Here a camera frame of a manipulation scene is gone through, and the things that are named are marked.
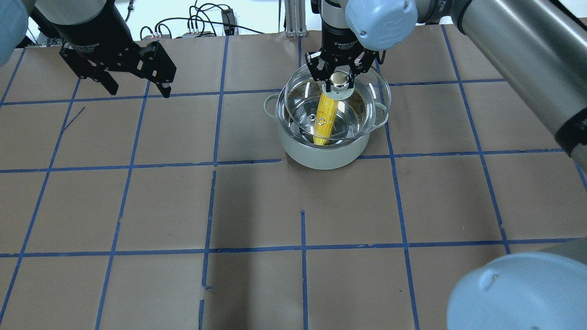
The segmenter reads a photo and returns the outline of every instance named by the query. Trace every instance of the pot handle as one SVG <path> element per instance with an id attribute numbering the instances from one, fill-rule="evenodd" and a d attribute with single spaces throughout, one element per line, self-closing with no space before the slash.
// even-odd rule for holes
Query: pot handle
<path id="1" fill-rule="evenodd" d="M 269 95 L 269 97 L 265 99 L 265 103 L 263 103 L 263 110 L 265 111 L 265 114 L 273 119 L 277 117 L 277 114 L 275 114 L 275 115 L 269 114 L 269 111 L 267 111 L 267 104 L 269 103 L 269 101 L 275 100 L 277 98 L 279 98 L 279 94 Z"/>
<path id="2" fill-rule="evenodd" d="M 387 107 L 384 104 L 382 104 L 382 103 L 375 102 L 375 107 L 381 109 L 384 112 L 387 111 Z M 379 125 L 377 125 L 377 127 L 375 127 L 373 130 L 376 130 L 376 129 L 379 129 L 379 128 L 385 126 L 385 124 L 387 123 L 388 118 L 389 118 L 389 112 L 387 112 L 385 114 L 385 119 L 381 123 L 379 123 Z"/>

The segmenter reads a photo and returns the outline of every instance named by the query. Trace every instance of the grid square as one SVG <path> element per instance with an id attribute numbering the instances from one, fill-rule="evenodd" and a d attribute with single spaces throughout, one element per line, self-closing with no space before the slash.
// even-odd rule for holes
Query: grid square
<path id="1" fill-rule="evenodd" d="M 297 69 L 298 38 L 284 32 L 230 36 L 224 90 L 282 88 Z"/>
<path id="2" fill-rule="evenodd" d="M 501 240 L 478 156 L 399 158 L 396 164 L 410 242 Z"/>
<path id="3" fill-rule="evenodd" d="M 67 103 L 3 106 L 0 169 L 47 168 L 67 111 Z"/>
<path id="4" fill-rule="evenodd" d="M 55 167 L 128 165 L 141 104 L 142 100 L 74 103 Z"/>
<path id="5" fill-rule="evenodd" d="M 420 329 L 445 329 L 448 298 L 457 282 L 503 255 L 503 245 L 411 248 Z"/>
<path id="6" fill-rule="evenodd" d="M 402 248 L 310 250 L 310 329 L 414 329 Z"/>
<path id="7" fill-rule="evenodd" d="M 100 329 L 197 329 L 202 254 L 118 255 Z"/>
<path id="8" fill-rule="evenodd" d="M 5 102 L 71 99 L 77 76 L 59 50 L 60 47 L 27 48 Z"/>
<path id="9" fill-rule="evenodd" d="M 309 245 L 402 241 L 389 159 L 355 160 L 331 171 L 300 166 L 297 176 Z"/>
<path id="10" fill-rule="evenodd" d="M 387 133 L 385 127 L 381 127 L 371 132 L 369 143 L 361 156 L 378 156 L 388 155 L 389 146 L 387 145 Z"/>
<path id="11" fill-rule="evenodd" d="M 18 258 L 0 258 L 0 297 L 5 297 L 8 292 L 17 260 Z"/>
<path id="12" fill-rule="evenodd" d="M 82 79 L 77 89 L 76 99 L 94 99 L 98 97 L 122 97 L 122 96 L 140 96 L 145 94 L 147 79 L 140 79 L 129 72 L 110 72 L 112 78 L 118 83 L 116 95 L 110 93 L 102 86 L 91 79 Z"/>
<path id="13" fill-rule="evenodd" d="M 392 87 L 389 130 L 393 152 L 477 151 L 457 84 Z"/>
<path id="14" fill-rule="evenodd" d="M 214 160 L 218 96 L 149 99 L 135 164 Z"/>
<path id="15" fill-rule="evenodd" d="M 110 251 L 127 170 L 53 172 L 26 252 Z"/>
<path id="16" fill-rule="evenodd" d="M 204 248 L 212 168 L 135 169 L 117 250 Z"/>
<path id="17" fill-rule="evenodd" d="M 462 80 L 503 79 L 469 37 L 462 34 L 453 24 L 445 24 L 443 27 Z"/>
<path id="18" fill-rule="evenodd" d="M 108 257 L 24 258 L 3 329 L 93 329 Z"/>
<path id="19" fill-rule="evenodd" d="M 6 91 L 10 78 L 14 73 L 18 59 L 21 58 L 21 53 L 22 49 L 15 49 L 8 59 L 8 62 L 3 66 L 0 66 L 0 100 L 4 97 L 4 92 Z"/>
<path id="20" fill-rule="evenodd" d="M 587 235 L 587 194 L 564 153 L 487 155 L 510 240 Z"/>
<path id="21" fill-rule="evenodd" d="M 438 25 L 417 26 L 406 40 L 389 49 L 381 74 L 390 83 L 457 79 Z"/>
<path id="22" fill-rule="evenodd" d="M 226 37 L 163 39 L 161 44 L 177 67 L 173 94 L 219 92 Z M 150 95 L 159 95 L 153 85 Z"/>
<path id="23" fill-rule="evenodd" d="M 211 254 L 203 329 L 303 329 L 299 251 Z"/>
<path id="24" fill-rule="evenodd" d="M 483 150 L 559 148 L 507 82 L 469 83 L 464 88 Z"/>
<path id="25" fill-rule="evenodd" d="M 299 188 L 287 161 L 217 169 L 210 247 L 299 245 Z"/>
<path id="26" fill-rule="evenodd" d="M 0 174 L 0 253 L 19 253 L 46 173 Z"/>
<path id="27" fill-rule="evenodd" d="M 282 129 L 279 121 L 269 118 L 262 109 L 270 94 L 224 95 L 218 161 L 285 157 L 277 135 Z"/>

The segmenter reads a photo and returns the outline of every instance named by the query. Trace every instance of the white wall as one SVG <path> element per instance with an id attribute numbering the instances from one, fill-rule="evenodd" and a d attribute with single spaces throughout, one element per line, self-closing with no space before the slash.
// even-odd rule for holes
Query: white wall
<path id="1" fill-rule="evenodd" d="M 283 26 L 284 9 L 282 8 L 281 20 L 278 21 L 278 0 L 198 0 L 200 5 L 206 2 L 231 6 L 237 16 L 239 25 L 264 33 L 283 30 L 280 26 Z M 587 17 L 587 0 L 561 0 L 561 2 L 576 16 Z M 144 25 L 153 28 L 158 21 L 164 18 L 188 17 L 188 8 L 193 4 L 194 1 L 192 0 L 135 0 L 135 10 L 131 13 L 127 23 L 133 39 L 139 40 L 139 31 Z M 116 7 L 123 17 L 126 16 L 127 6 L 128 0 L 116 0 Z M 207 13 L 212 21 L 222 22 L 220 10 L 210 10 Z M 444 19 L 443 23 L 450 23 L 450 19 Z M 187 32 L 186 21 L 176 20 L 166 22 L 166 24 L 170 27 L 174 38 Z M 306 26 L 308 30 L 320 30 L 321 28 L 320 16 L 312 13 L 309 0 L 306 0 Z M 33 34 L 37 36 L 37 26 L 31 19 L 29 20 L 29 27 Z M 217 32 L 219 35 L 224 33 L 221 25 L 217 26 Z M 251 33 L 240 30 L 240 34 Z"/>

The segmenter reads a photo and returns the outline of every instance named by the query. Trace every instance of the gray robot arm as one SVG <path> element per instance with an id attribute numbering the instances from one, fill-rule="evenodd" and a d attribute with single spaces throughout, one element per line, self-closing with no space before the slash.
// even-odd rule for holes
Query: gray robot arm
<path id="1" fill-rule="evenodd" d="M 329 73 L 347 64 L 329 30 L 352 30 L 345 38 L 363 46 L 364 69 L 370 52 L 405 39 L 416 20 L 437 23 L 448 15 L 587 170 L 587 28 L 559 0 L 322 0 L 322 48 L 306 61 L 315 66 L 322 57 L 325 68 L 313 76 L 328 83 Z"/>

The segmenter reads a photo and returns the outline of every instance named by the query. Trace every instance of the yellow object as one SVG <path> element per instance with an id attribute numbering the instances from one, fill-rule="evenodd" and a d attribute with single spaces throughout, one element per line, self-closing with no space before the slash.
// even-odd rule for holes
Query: yellow object
<path id="1" fill-rule="evenodd" d="M 338 110 L 338 101 L 333 100 L 322 93 L 318 110 L 316 111 L 316 121 L 314 122 L 314 144 L 325 146 L 328 140 L 316 136 L 330 137 L 334 127 L 334 119 Z"/>

